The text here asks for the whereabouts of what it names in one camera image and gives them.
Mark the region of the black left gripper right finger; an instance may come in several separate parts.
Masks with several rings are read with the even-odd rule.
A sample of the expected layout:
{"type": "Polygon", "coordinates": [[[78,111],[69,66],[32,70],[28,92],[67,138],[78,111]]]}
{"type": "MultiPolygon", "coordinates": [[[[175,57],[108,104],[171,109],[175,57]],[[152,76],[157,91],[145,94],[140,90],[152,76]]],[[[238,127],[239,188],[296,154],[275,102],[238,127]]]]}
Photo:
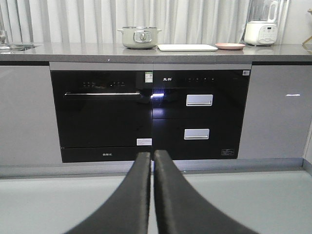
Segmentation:
{"type": "Polygon", "coordinates": [[[185,179],[165,150],[154,153],[154,199],[160,234],[253,234],[185,179]]]}

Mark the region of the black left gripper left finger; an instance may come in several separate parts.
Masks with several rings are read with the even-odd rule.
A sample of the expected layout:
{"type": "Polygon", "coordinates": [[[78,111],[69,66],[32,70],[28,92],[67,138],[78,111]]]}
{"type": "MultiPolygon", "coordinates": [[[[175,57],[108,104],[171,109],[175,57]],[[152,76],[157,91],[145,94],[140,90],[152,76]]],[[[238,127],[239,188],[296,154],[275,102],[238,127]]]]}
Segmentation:
{"type": "Polygon", "coordinates": [[[146,234],[151,189],[151,154],[141,152],[113,194],[68,234],[146,234]]]}

